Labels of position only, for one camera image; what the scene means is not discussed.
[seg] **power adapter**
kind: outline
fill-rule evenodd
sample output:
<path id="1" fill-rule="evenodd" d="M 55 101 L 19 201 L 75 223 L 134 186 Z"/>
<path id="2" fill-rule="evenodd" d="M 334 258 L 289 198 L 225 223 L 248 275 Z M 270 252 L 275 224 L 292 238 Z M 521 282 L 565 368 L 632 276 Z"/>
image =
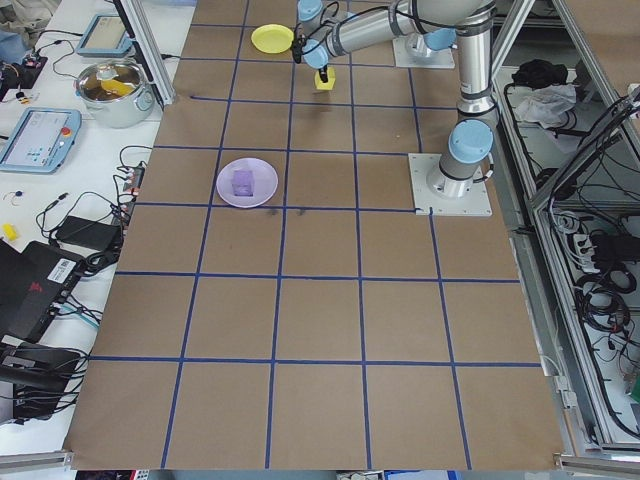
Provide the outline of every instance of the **power adapter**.
<path id="1" fill-rule="evenodd" d="M 103 252 L 120 240 L 120 226 L 67 216 L 56 230 L 56 240 Z"/>

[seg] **grid square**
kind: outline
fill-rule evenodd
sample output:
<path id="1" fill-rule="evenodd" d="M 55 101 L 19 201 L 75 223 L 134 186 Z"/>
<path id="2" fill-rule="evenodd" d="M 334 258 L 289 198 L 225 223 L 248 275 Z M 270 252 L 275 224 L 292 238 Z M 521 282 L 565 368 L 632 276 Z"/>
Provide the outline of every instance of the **grid square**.
<path id="1" fill-rule="evenodd" d="M 284 280 L 278 358 L 361 360 L 358 282 Z"/>
<path id="2" fill-rule="evenodd" d="M 233 60 L 238 55 L 241 35 L 241 27 L 191 25 L 181 56 Z"/>
<path id="3" fill-rule="evenodd" d="M 473 468 L 552 470 L 553 455 L 564 448 L 542 370 L 468 367 L 457 373 Z M 534 420 L 525 421 L 523 412 Z"/>
<path id="4" fill-rule="evenodd" d="M 278 273 L 282 212 L 263 208 L 215 208 L 207 234 L 202 271 Z"/>
<path id="5" fill-rule="evenodd" d="M 488 218 L 435 217 L 444 278 L 518 279 L 516 262 L 495 195 Z"/>
<path id="6" fill-rule="evenodd" d="M 271 438 L 273 469 L 365 468 L 362 368 L 278 365 Z"/>
<path id="7" fill-rule="evenodd" d="M 374 468 L 466 469 L 451 368 L 367 367 L 367 389 Z"/>
<path id="8" fill-rule="evenodd" d="M 391 41 L 378 43 L 368 48 L 363 48 L 351 54 L 353 65 L 379 65 L 395 67 L 396 59 L 393 54 Z"/>
<path id="9" fill-rule="evenodd" d="M 358 152 L 418 151 L 416 121 L 411 108 L 356 107 Z"/>
<path id="10" fill-rule="evenodd" d="M 353 151 L 351 107 L 294 105 L 291 148 Z"/>
<path id="11" fill-rule="evenodd" d="M 249 2 L 247 25 L 296 24 L 296 4 L 290 0 L 269 0 L 268 2 Z"/>
<path id="12" fill-rule="evenodd" d="M 448 362 L 437 283 L 364 282 L 368 360 Z"/>
<path id="13" fill-rule="evenodd" d="M 231 104 L 224 146 L 229 148 L 287 147 L 289 105 Z"/>
<path id="14" fill-rule="evenodd" d="M 209 25 L 242 25 L 247 0 L 198 2 L 192 23 Z"/>
<path id="15" fill-rule="evenodd" d="M 519 284 L 449 283 L 445 291 L 457 361 L 540 361 Z"/>
<path id="16" fill-rule="evenodd" d="M 263 468 L 268 403 L 268 365 L 186 364 L 167 468 Z"/>
<path id="17" fill-rule="evenodd" d="M 173 85 L 182 97 L 227 99 L 234 67 L 232 60 L 180 60 Z"/>
<path id="18" fill-rule="evenodd" d="M 414 213 L 361 212 L 365 277 L 436 278 L 428 219 Z"/>
<path id="19" fill-rule="evenodd" d="M 295 102 L 351 105 L 351 69 L 347 65 L 332 65 L 336 73 L 333 90 L 318 90 L 314 77 L 317 70 L 307 65 L 296 67 L 293 100 Z"/>
<path id="20" fill-rule="evenodd" d="M 418 125 L 422 151 L 425 153 L 444 153 L 448 150 L 451 130 L 458 122 L 455 110 L 418 110 Z"/>
<path id="21" fill-rule="evenodd" d="M 277 152 L 273 150 L 224 150 L 222 152 L 222 155 L 220 156 L 220 166 L 218 168 L 218 172 L 222 171 L 222 169 L 229 163 L 240 158 L 259 158 L 260 160 L 264 160 L 274 168 L 274 170 L 278 174 L 278 187 L 276 188 L 276 192 L 273 194 L 273 197 L 271 197 L 263 205 L 282 206 L 286 172 L 285 152 Z M 213 198 L 213 203 L 214 205 L 226 205 L 226 202 L 222 200 L 222 198 L 220 198 L 217 189 Z"/>
<path id="22" fill-rule="evenodd" d="M 275 280 L 200 278 L 188 355 L 270 358 L 275 297 Z"/>
<path id="23" fill-rule="evenodd" d="M 406 68 L 353 67 L 353 84 L 356 105 L 413 105 Z"/>
<path id="24" fill-rule="evenodd" d="M 413 210 L 407 157 L 358 154 L 358 193 L 361 208 Z"/>
<path id="25" fill-rule="evenodd" d="M 205 207 L 138 205 L 118 268 L 136 272 L 195 272 L 206 214 Z M 153 248 L 149 248 L 150 238 Z"/>
<path id="26" fill-rule="evenodd" d="M 159 469 L 177 372 L 170 362 L 91 361 L 64 443 L 74 452 L 73 468 Z M 99 408 L 105 399 L 108 407 Z"/>
<path id="27" fill-rule="evenodd" d="M 154 149 L 138 201 L 208 204 L 217 159 L 217 150 Z"/>
<path id="28" fill-rule="evenodd" d="M 356 276 L 353 212 L 289 210 L 283 272 L 288 275 Z"/>
<path id="29" fill-rule="evenodd" d="M 94 355 L 179 357 L 193 277 L 116 275 Z M 153 342 L 141 342 L 153 332 Z"/>
<path id="30" fill-rule="evenodd" d="M 293 64 L 239 62 L 233 86 L 235 100 L 288 102 Z"/>
<path id="31" fill-rule="evenodd" d="M 217 148 L 226 113 L 226 102 L 178 97 L 165 108 L 155 144 Z"/>
<path id="32" fill-rule="evenodd" d="M 287 203 L 295 206 L 355 207 L 353 155 L 292 153 Z"/>
<path id="33" fill-rule="evenodd" d="M 458 61 L 457 52 L 454 53 L 454 61 Z M 414 68 L 411 70 L 411 78 L 416 106 L 456 107 L 460 99 L 460 74 L 457 68 Z"/>

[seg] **black laptop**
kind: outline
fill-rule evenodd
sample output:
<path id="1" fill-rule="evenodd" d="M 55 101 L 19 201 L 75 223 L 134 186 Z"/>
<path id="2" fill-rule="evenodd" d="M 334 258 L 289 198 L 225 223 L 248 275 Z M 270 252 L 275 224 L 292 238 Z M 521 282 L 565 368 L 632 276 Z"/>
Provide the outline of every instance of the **black laptop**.
<path id="1" fill-rule="evenodd" d="M 84 257 L 41 242 L 22 253 L 0 241 L 0 339 L 37 342 L 58 313 L 56 304 L 80 279 Z"/>

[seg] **pot handle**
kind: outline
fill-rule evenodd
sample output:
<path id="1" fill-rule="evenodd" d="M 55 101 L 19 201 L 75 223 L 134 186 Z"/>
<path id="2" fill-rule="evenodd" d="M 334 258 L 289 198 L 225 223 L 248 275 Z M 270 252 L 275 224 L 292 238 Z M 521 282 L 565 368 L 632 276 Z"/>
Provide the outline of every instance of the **pot handle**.
<path id="1" fill-rule="evenodd" d="M 142 112 L 146 112 L 151 107 L 153 107 L 153 95 L 148 90 L 143 92 L 142 95 L 136 97 L 133 101 L 136 108 Z"/>

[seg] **black bag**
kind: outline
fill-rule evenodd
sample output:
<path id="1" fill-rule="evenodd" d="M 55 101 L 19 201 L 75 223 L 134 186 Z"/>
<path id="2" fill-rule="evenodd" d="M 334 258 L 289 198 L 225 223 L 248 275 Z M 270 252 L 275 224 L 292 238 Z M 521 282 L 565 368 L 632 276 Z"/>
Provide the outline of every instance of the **black bag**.
<path id="1" fill-rule="evenodd" d="M 536 59 L 520 65 L 520 69 L 511 75 L 511 78 L 516 85 L 524 85 L 535 90 L 549 85 L 566 84 L 568 73 L 564 65 L 553 65 L 546 60 Z"/>

